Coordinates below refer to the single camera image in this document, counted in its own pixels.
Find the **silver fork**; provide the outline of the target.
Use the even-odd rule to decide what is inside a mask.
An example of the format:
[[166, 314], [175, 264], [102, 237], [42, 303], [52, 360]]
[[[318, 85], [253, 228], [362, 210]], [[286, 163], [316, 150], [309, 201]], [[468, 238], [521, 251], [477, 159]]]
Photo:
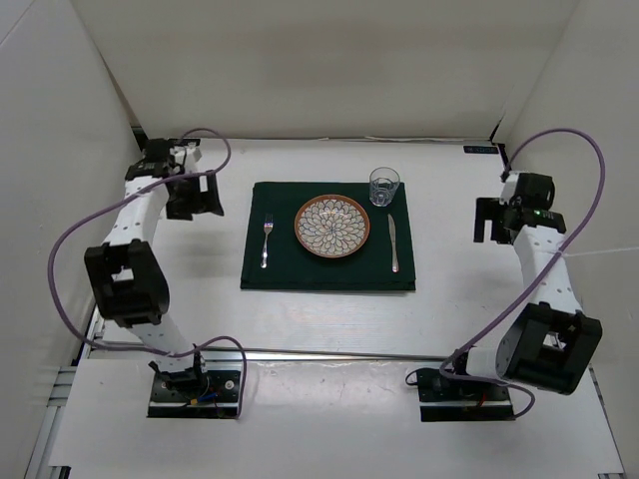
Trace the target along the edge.
[[266, 214], [263, 224], [264, 241], [262, 246], [260, 267], [266, 269], [269, 261], [269, 236], [274, 229], [274, 218], [272, 214]]

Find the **dark green cloth napkin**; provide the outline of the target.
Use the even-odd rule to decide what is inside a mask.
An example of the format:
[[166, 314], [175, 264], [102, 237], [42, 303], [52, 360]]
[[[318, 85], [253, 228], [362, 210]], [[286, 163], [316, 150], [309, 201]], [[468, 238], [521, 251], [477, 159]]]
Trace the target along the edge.
[[[301, 291], [414, 291], [415, 265], [405, 185], [399, 185], [387, 208], [374, 206], [367, 183], [259, 182], [254, 184], [241, 288]], [[308, 200], [326, 194], [349, 197], [368, 214], [371, 230], [365, 244], [342, 258], [308, 252], [294, 231], [295, 216]], [[272, 214], [268, 267], [260, 267], [263, 224]], [[399, 272], [391, 271], [387, 215], [395, 221]]]

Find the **silver knife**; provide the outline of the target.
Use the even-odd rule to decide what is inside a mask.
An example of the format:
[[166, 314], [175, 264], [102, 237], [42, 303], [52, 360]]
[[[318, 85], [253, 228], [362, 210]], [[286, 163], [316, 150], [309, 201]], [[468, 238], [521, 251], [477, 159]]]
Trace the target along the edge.
[[390, 238], [390, 244], [391, 244], [391, 271], [393, 273], [398, 273], [399, 263], [398, 263], [397, 248], [396, 248], [395, 221], [391, 214], [387, 215], [387, 220], [388, 220], [388, 231], [389, 231], [389, 238]]

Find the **clear drinking glass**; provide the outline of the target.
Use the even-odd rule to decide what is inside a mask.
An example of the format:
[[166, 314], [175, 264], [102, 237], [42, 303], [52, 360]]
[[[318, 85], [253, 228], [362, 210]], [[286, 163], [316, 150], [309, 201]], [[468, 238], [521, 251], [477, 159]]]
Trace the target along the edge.
[[369, 200], [380, 208], [390, 205], [400, 184], [398, 172], [389, 167], [374, 169], [369, 175]]

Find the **orange patterned plate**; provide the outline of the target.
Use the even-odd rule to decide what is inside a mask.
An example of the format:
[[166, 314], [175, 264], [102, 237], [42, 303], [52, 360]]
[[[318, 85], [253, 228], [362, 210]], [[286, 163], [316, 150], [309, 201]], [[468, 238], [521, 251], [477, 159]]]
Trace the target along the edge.
[[365, 244], [370, 220], [355, 200], [342, 195], [321, 195], [300, 207], [294, 229], [299, 243], [308, 252], [322, 258], [342, 258]]

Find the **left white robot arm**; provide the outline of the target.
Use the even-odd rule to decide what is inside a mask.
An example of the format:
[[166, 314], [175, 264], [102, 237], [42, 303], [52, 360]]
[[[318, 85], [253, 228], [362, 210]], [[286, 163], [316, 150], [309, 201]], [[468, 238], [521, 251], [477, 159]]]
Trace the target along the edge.
[[200, 177], [197, 139], [154, 139], [125, 176], [126, 205], [84, 262], [100, 314], [136, 335], [156, 354], [150, 366], [188, 399], [206, 394], [210, 376], [200, 354], [169, 316], [169, 285], [152, 250], [160, 218], [190, 221], [224, 213], [217, 179]]

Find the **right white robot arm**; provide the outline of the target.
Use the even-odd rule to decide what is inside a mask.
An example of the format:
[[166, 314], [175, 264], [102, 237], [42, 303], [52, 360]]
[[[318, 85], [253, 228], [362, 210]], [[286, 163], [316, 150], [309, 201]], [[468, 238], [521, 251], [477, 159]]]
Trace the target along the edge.
[[563, 250], [568, 245], [561, 214], [552, 210], [555, 186], [549, 176], [510, 172], [497, 198], [476, 201], [474, 241], [511, 245], [524, 291], [499, 315], [517, 316], [493, 349], [473, 341], [440, 366], [451, 392], [476, 395], [484, 383], [526, 384], [562, 395], [574, 392], [603, 335], [575, 297]]

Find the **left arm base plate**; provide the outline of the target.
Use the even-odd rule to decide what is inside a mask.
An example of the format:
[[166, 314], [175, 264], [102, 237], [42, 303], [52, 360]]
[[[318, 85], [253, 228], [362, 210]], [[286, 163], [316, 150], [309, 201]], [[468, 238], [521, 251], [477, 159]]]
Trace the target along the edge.
[[209, 369], [200, 360], [183, 372], [161, 372], [155, 363], [148, 418], [238, 419], [242, 412], [245, 372]]

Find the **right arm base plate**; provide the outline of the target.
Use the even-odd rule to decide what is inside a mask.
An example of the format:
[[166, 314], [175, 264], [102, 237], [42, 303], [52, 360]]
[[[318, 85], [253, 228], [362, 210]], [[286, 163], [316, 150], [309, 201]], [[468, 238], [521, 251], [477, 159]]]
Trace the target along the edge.
[[434, 368], [415, 369], [405, 377], [404, 382], [409, 387], [417, 388], [421, 422], [514, 419], [512, 402], [505, 387], [448, 379]]

